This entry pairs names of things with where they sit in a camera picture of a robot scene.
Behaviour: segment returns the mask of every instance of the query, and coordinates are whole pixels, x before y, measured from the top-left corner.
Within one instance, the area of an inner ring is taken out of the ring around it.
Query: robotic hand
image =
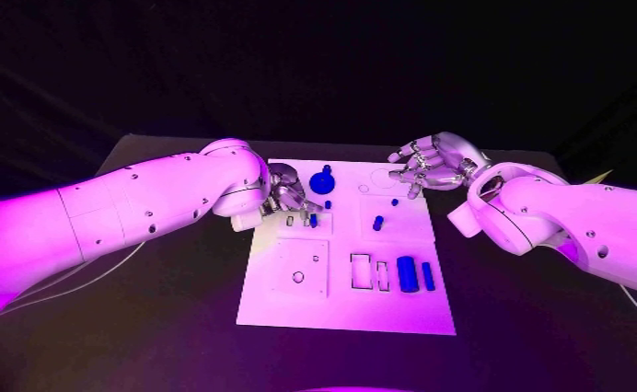
[[[479,231],[509,253],[556,249],[590,274],[637,289],[637,191],[607,185],[569,185],[530,165],[492,164],[452,133],[410,142],[388,156],[409,156],[391,179],[422,188],[468,187],[466,202],[447,214],[465,237]]]
[[[305,199],[293,168],[267,167],[237,139],[0,201],[0,310],[47,276],[192,224],[207,211],[243,231],[277,210],[306,216],[322,207]]]

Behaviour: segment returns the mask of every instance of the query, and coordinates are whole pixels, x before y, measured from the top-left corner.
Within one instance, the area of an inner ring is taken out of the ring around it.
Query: blue object
[[[403,293],[417,292],[417,277],[414,276],[413,257],[403,256],[397,258],[397,278],[400,280],[400,291]]]
[[[335,181],[331,177],[331,167],[325,165],[322,171],[309,179],[309,188],[316,194],[328,194],[334,189]]]
[[[374,228],[374,231],[378,231],[378,230],[380,230],[380,227],[381,227],[381,221],[383,221],[381,215],[377,215],[377,216],[375,216],[375,220],[374,220],[374,225],[371,226],[371,227]]]
[[[433,276],[430,275],[430,265],[427,262],[422,264],[422,275],[424,276],[424,287],[427,291],[435,291]]]

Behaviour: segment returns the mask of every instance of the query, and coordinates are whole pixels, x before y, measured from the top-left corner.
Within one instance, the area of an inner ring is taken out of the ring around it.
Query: rectangular cutout
[[[388,274],[387,274],[387,262],[375,262],[375,273],[377,273],[377,289],[383,293],[388,292]]]
[[[371,256],[368,254],[349,254],[351,262],[351,288],[374,289],[371,285]]]

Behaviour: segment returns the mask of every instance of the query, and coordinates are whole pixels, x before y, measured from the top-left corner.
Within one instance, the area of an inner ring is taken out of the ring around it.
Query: screw hole
[[[600,248],[599,248],[599,250],[596,251],[596,256],[600,258],[600,259],[605,259],[606,258],[606,256],[607,256],[607,247],[603,245]]]

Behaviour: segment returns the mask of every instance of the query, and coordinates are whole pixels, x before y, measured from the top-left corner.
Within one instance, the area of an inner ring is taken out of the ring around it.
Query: dark background
[[[442,130],[637,166],[633,0],[0,0],[0,195],[126,133],[397,145]]]

